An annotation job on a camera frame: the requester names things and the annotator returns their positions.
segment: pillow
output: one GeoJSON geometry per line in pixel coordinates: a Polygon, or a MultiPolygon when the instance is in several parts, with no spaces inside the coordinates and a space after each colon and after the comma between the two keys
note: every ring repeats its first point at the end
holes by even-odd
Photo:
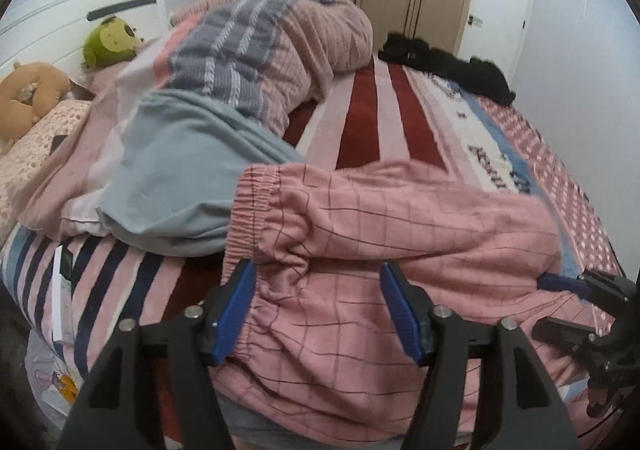
{"type": "Polygon", "coordinates": [[[60,102],[0,158],[0,247],[15,226],[11,217],[9,187],[21,186],[36,174],[49,156],[53,138],[71,134],[84,120],[90,105],[91,102],[84,100],[60,102]]]}

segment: metal screw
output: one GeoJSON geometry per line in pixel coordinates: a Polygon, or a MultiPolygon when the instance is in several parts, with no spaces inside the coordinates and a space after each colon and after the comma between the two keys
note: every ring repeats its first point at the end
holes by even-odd
{"type": "Polygon", "coordinates": [[[451,316],[451,309],[445,305],[437,305],[433,308],[433,314],[438,318],[449,318],[451,316]]]}
{"type": "Polygon", "coordinates": [[[190,305],[187,309],[184,310],[184,315],[187,318],[200,318],[204,310],[199,305],[190,305]]]}
{"type": "Polygon", "coordinates": [[[118,324],[118,328],[124,333],[130,333],[136,328],[136,321],[133,318],[125,318],[118,324]]]}
{"type": "Polygon", "coordinates": [[[509,318],[508,316],[507,318],[503,318],[502,320],[500,320],[500,324],[502,325],[502,327],[507,329],[507,331],[515,331],[518,328],[518,323],[513,318],[509,318]]]}

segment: door frame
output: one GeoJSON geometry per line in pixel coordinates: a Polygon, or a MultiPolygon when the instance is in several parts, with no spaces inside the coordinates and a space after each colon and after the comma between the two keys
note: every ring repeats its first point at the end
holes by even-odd
{"type": "MultiPolygon", "coordinates": [[[[527,3],[527,12],[526,12],[526,16],[525,16],[525,22],[530,23],[531,22],[531,12],[533,10],[533,1],[534,0],[529,0],[529,2],[527,3]]],[[[469,0],[469,4],[466,7],[466,13],[464,13],[464,25],[466,26],[466,21],[468,19],[468,14],[469,14],[469,10],[471,8],[471,0],[469,0]]],[[[464,37],[464,30],[466,29],[466,27],[463,29],[463,32],[460,34],[460,43],[456,44],[456,54],[460,51],[460,46],[462,45],[462,39],[464,37]]],[[[513,77],[515,75],[516,69],[518,67],[518,64],[520,62],[520,55],[522,55],[522,50],[524,49],[524,41],[527,38],[527,33],[529,32],[529,26],[525,26],[524,28],[524,32],[520,34],[520,40],[518,41],[518,47],[516,49],[516,56],[514,56],[513,58],[513,64],[511,65],[511,69],[509,71],[509,73],[505,73],[505,77],[507,78],[507,81],[509,83],[509,85],[511,85],[511,83],[513,82],[513,77]]]]}

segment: white headboard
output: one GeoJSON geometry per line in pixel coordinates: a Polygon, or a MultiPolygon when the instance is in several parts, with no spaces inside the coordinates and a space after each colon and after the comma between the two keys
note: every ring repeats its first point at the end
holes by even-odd
{"type": "Polygon", "coordinates": [[[30,0],[0,21],[0,78],[21,64],[55,65],[82,78],[82,45],[105,18],[117,14],[145,41],[167,32],[164,0],[30,0]]]}

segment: plush toy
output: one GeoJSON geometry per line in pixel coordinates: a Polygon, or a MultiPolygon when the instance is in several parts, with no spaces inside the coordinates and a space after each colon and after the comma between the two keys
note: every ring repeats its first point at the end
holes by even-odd
{"type": "Polygon", "coordinates": [[[44,62],[16,64],[0,82],[0,137],[17,141],[69,92],[69,78],[44,62]]]}
{"type": "Polygon", "coordinates": [[[87,67],[103,68],[131,60],[136,56],[136,48],[144,42],[135,31],[117,16],[103,21],[84,42],[82,55],[87,67]]]}

